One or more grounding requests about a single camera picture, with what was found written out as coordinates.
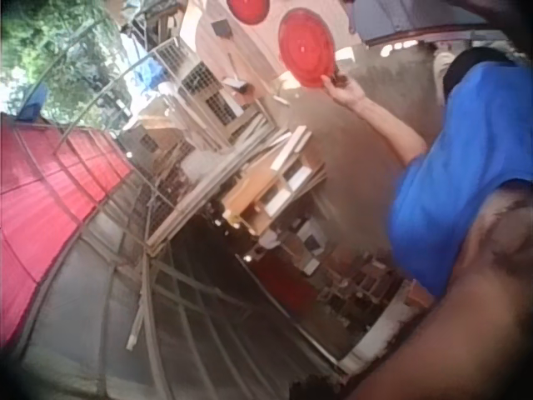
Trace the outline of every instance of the hand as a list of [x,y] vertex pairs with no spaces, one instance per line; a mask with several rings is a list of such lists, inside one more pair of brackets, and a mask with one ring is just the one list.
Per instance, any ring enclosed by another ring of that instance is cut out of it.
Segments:
[[366,97],[365,91],[362,87],[351,77],[343,74],[338,74],[341,80],[346,81],[342,87],[337,87],[333,84],[331,79],[322,75],[322,82],[326,88],[327,94],[337,103],[352,110],[356,109],[357,104]]

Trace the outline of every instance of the ground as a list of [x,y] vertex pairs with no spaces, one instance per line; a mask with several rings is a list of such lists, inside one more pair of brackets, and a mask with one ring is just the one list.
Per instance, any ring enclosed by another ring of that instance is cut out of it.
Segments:
[[[379,48],[354,47],[355,63],[341,65],[369,98],[410,124],[429,143],[441,129],[432,52],[423,46],[381,57]],[[280,126],[305,124],[320,138],[328,179],[317,194],[336,216],[338,233],[363,250],[389,248],[386,220],[401,165],[364,121],[322,90],[280,90],[290,107],[268,103]]]

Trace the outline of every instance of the man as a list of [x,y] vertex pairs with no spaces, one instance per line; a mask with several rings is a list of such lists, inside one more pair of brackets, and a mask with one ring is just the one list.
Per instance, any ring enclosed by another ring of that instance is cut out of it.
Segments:
[[429,151],[355,81],[336,87],[322,79],[406,165],[391,210],[393,253],[431,294],[444,298],[350,398],[498,393],[528,353],[533,333],[531,70],[492,49],[462,53],[444,76],[445,124]]

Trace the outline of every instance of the red lid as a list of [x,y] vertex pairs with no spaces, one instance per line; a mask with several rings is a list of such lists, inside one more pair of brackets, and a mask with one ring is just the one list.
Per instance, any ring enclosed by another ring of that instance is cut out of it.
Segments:
[[270,10],[270,0],[227,0],[236,19],[246,25],[262,23]]
[[335,72],[335,44],[326,23],[313,11],[295,8],[280,24],[281,59],[303,86],[320,88],[321,75]]

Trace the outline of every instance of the blue shirt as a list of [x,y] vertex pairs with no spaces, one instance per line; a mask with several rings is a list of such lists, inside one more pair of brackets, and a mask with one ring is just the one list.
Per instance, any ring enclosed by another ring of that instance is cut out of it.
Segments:
[[389,221],[394,258],[442,296],[481,205],[503,183],[533,182],[532,71],[473,67],[452,91],[444,128],[407,168]]

